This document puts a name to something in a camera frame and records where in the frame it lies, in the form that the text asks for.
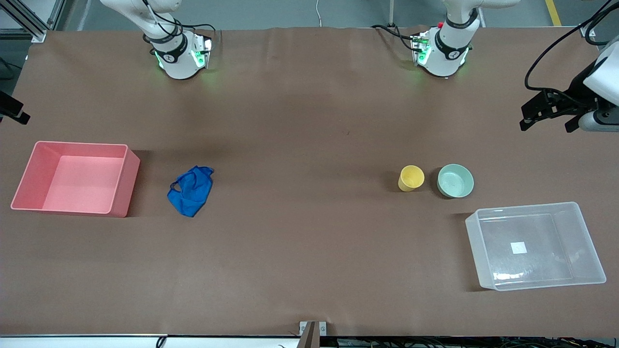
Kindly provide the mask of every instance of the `brown tabletop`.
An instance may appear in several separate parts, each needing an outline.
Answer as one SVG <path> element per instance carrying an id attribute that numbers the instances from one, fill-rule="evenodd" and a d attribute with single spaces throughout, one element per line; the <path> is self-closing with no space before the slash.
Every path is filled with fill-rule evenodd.
<path id="1" fill-rule="evenodd" d="M 616 336 L 619 136 L 520 131 L 531 62 L 563 28 L 481 29 L 449 79 L 370 29 L 224 32 L 211 70 L 172 80 L 140 32 L 50 32 L 5 120 L 0 332 Z M 576 35 L 532 84 L 565 88 L 596 57 Z M 36 141 L 128 144 L 141 158 L 129 217 L 10 210 Z M 444 199 L 436 172 L 475 175 Z M 397 189 L 399 170 L 426 183 Z M 214 168 L 193 218 L 167 201 Z M 478 208 L 576 201 L 606 284 L 479 287 L 464 219 Z"/>

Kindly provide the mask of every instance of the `yellow floor stripe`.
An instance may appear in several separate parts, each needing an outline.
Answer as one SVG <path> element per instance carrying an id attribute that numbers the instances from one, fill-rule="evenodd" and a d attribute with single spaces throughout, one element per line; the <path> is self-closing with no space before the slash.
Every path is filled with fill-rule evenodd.
<path id="1" fill-rule="evenodd" d="M 546 7 L 548 8 L 548 13 L 550 13 L 550 19 L 552 19 L 552 25 L 561 27 L 561 20 L 559 19 L 559 14 L 556 13 L 555 2 L 553 0 L 546 0 Z"/>

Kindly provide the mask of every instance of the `pink rectangular tray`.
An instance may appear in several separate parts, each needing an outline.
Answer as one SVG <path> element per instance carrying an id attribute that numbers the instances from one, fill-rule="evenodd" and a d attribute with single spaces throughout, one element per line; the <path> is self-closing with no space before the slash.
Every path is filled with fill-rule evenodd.
<path id="1" fill-rule="evenodd" d="M 125 217 L 139 165 L 127 145 L 39 141 L 11 209 Z"/>

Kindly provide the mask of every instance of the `blue cloth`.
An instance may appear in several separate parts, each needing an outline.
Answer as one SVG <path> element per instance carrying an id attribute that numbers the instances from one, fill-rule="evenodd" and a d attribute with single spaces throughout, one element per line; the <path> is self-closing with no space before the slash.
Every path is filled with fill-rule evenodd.
<path id="1" fill-rule="evenodd" d="M 209 197 L 213 169 L 195 166 L 170 185 L 168 200 L 182 215 L 194 217 Z"/>

